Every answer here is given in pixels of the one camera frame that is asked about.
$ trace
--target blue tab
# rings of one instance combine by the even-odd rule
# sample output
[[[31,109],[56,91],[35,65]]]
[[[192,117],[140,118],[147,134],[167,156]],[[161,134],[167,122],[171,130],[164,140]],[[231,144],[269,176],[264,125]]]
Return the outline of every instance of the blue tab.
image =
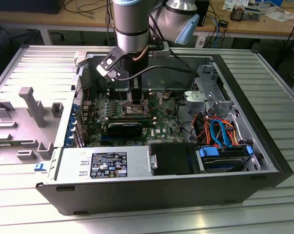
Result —
[[[74,128],[74,125],[73,125],[72,123],[69,123],[69,124],[68,124],[68,129],[71,130],[71,129],[73,129],[73,128]]]
[[[70,116],[69,121],[70,121],[71,123],[74,123],[74,122],[75,122],[75,118],[74,118],[73,116]]]
[[[200,156],[219,156],[218,149],[215,147],[203,147],[199,150]]]
[[[200,154],[201,157],[204,157],[204,156],[205,156],[204,148],[201,148],[201,149],[199,150],[199,154]]]
[[[72,136],[72,134],[73,134],[72,131],[67,131],[66,133],[67,136]]]
[[[66,138],[66,139],[64,139],[64,143],[67,143],[67,144],[71,145],[72,144],[72,139]]]
[[[34,171],[35,172],[45,172],[46,171],[46,167],[44,165],[44,163],[38,163],[35,165],[35,168],[34,168]]]
[[[251,146],[248,145],[248,146],[246,147],[246,150],[248,151],[248,153],[249,153],[250,156],[253,155],[253,149],[252,149]]]

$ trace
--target floor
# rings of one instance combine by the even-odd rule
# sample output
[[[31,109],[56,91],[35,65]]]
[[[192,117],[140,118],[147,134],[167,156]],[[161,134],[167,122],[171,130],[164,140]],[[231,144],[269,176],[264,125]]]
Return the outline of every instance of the floor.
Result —
[[[7,29],[10,35],[17,35],[26,32],[25,30]],[[52,35],[55,45],[81,45],[81,39],[79,32],[75,31],[63,31],[65,40],[61,40],[60,35]],[[107,34],[104,32],[84,32],[85,45],[108,45]],[[10,40],[10,36],[2,29],[0,29],[0,74],[3,72],[15,52],[18,50],[20,44],[43,44],[39,36],[24,36],[15,40]],[[113,34],[109,34],[110,43],[114,45]],[[231,43],[227,43],[232,40],[231,38],[225,38],[223,43],[219,43],[217,48],[229,49]],[[193,37],[187,47],[194,47],[196,43],[196,37]],[[279,56],[280,51],[284,48],[284,41],[280,40],[260,40],[253,41],[252,39],[235,39],[232,46],[233,49],[249,49],[252,45],[252,49],[257,50],[269,63],[274,67],[276,58]],[[294,73],[294,49],[284,59],[278,68],[277,72],[286,81],[286,83],[292,87],[294,85],[294,79],[290,74]]]

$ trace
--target motherboard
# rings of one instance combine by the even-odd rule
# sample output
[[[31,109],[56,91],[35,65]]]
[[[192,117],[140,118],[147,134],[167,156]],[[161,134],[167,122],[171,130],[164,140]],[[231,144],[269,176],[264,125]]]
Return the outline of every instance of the motherboard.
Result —
[[[183,142],[176,119],[176,98],[169,92],[150,93],[140,106],[129,106],[119,96],[98,94],[83,106],[86,147],[144,146],[155,142]],[[109,127],[115,124],[140,125],[138,136],[115,137]]]

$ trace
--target power supply label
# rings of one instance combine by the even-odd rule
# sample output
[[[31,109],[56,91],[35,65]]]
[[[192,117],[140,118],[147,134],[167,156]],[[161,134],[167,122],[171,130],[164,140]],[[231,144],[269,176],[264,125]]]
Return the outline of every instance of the power supply label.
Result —
[[[127,153],[95,153],[92,155],[90,177],[127,177]]]

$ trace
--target blue cable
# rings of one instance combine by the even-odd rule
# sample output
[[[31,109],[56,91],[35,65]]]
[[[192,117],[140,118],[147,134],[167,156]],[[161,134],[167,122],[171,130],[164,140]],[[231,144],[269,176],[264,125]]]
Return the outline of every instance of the blue cable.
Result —
[[[211,17],[211,19],[213,19],[213,20],[214,20],[214,22],[215,22],[215,25],[216,25],[216,28],[217,28],[216,39],[215,39],[215,41],[214,41],[214,43],[213,43],[213,46],[212,46],[212,48],[214,48],[214,47],[215,47],[215,45],[217,45],[217,41],[218,41],[219,26],[218,26],[218,23],[217,23],[216,19],[214,19],[213,17]]]
[[[215,134],[214,134],[214,124],[215,123],[219,123],[220,125],[220,128],[221,128],[221,131],[222,131],[222,135],[223,135],[223,139],[224,139],[224,143],[226,146],[228,146],[229,148],[232,147],[232,144],[230,143],[229,139],[227,138],[227,132],[226,132],[226,129],[225,129],[225,126],[224,124],[218,120],[218,119],[215,119],[211,122],[211,136],[213,138],[213,140],[220,146],[220,147],[223,147],[222,143],[215,137]]]

